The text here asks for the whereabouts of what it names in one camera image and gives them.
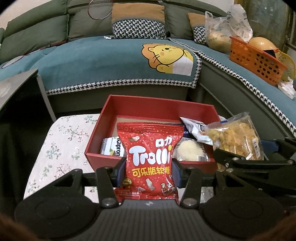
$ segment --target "trolli gummy candy package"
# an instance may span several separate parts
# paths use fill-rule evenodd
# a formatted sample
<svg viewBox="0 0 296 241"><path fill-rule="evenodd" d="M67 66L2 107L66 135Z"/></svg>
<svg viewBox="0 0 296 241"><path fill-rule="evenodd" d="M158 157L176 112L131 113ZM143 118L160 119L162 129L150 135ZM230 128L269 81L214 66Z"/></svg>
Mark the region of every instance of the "trolli gummy candy package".
<svg viewBox="0 0 296 241"><path fill-rule="evenodd" d="M117 133L126 149L126 178L115 189L122 199L176 199L171 167L175 145L183 126L158 123L118 123Z"/></svg>

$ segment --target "metal bolt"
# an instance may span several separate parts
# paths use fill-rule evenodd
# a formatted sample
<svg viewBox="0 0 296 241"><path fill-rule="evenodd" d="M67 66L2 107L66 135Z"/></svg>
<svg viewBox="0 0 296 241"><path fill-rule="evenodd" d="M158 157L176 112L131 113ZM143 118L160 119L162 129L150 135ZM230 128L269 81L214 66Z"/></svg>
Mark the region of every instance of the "metal bolt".
<svg viewBox="0 0 296 241"><path fill-rule="evenodd" d="M103 204L104 206L112 206L112 205L114 205L115 203L116 203L116 200L115 200L114 198L112 198L112 197L104 198L104 199L102 200L102 204Z"/></svg>
<svg viewBox="0 0 296 241"><path fill-rule="evenodd" d="M186 205L186 206L194 206L197 204L197 200L194 199L194 198L185 198L183 200L183 204Z"/></svg>

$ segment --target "orange plastic basket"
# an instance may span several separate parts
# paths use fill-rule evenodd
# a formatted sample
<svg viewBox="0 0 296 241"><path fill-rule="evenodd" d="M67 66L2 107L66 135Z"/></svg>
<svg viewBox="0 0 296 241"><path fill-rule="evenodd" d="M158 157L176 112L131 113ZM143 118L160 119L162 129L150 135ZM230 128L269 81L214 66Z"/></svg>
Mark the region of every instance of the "orange plastic basket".
<svg viewBox="0 0 296 241"><path fill-rule="evenodd" d="M252 45L230 37L231 52L229 59L253 72L268 84L277 85L287 67L271 55Z"/></svg>

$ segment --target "floral tablecloth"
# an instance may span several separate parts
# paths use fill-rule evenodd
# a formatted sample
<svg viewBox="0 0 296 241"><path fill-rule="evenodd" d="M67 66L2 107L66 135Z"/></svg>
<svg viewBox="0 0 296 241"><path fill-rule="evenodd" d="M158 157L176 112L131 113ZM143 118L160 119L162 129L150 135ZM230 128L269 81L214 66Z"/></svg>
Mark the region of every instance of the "floral tablecloth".
<svg viewBox="0 0 296 241"><path fill-rule="evenodd" d="M24 198L73 169L94 172L84 151L98 118L99 114L65 116L51 126L30 174ZM179 199L184 190L178 189ZM96 187L86 187L84 195L99 202ZM212 188L202 187L201 202L212 196Z"/></svg>

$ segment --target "houndstooth pattern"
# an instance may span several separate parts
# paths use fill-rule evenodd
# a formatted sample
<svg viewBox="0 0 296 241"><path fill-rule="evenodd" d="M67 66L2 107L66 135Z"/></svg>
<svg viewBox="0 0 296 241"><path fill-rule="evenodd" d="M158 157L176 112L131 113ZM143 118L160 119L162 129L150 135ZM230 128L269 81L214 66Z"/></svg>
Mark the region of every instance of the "houndstooth pattern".
<svg viewBox="0 0 296 241"><path fill-rule="evenodd" d="M179 81L179 80L162 80L162 79L109 80L109 81L93 82L93 83L51 89L51 90L46 91L46 94L47 95L56 95L56 94L98 89L98 88L111 87L111 86L122 86L122 85L175 85L175 86L195 88L196 82L198 80L198 76L200 74L202 61L197 56L196 53L193 52L193 54L197 60L196 71L195 71L195 76L194 76L193 82Z"/></svg>
<svg viewBox="0 0 296 241"><path fill-rule="evenodd" d="M206 61L210 62L217 68L223 70L227 74L239 79L250 91L252 91L275 115L288 127L288 129L292 132L293 136L296 137L296 127L294 124L286 117L286 115L268 98L266 97L259 89L257 89L254 85L252 85L249 81L247 81L244 77L240 76L235 71L231 70L230 68L226 67L225 65L219 63L218 61L214 60L213 58L207 56L203 52L194 49L187 44L183 44L179 41L169 38L170 41L180 44L183 47L190 49L192 52L197 53L201 58L205 59Z"/></svg>
<svg viewBox="0 0 296 241"><path fill-rule="evenodd" d="M206 44L205 27L204 26L195 27L193 30L193 37L194 37L194 41L197 44Z"/></svg>
<svg viewBox="0 0 296 241"><path fill-rule="evenodd" d="M165 39L163 23L147 19L128 19L112 24L114 39Z"/></svg>

